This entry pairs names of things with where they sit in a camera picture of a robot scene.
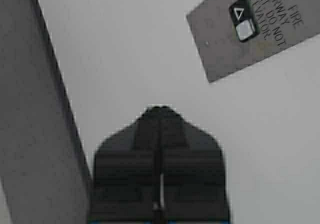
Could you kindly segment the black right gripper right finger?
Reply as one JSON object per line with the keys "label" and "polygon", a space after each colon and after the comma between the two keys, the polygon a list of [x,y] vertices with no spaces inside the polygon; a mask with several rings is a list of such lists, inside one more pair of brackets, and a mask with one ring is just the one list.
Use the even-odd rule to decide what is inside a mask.
{"label": "black right gripper right finger", "polygon": [[230,224],[224,153],[210,133],[160,109],[163,216],[168,224]]}

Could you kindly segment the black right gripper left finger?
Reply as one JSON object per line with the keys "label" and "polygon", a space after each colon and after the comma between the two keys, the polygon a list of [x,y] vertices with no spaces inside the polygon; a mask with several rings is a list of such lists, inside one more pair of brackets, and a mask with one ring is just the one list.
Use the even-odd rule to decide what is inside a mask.
{"label": "black right gripper left finger", "polygon": [[107,137],[94,154],[89,224],[154,224],[160,206],[156,174],[162,109],[146,109]]}

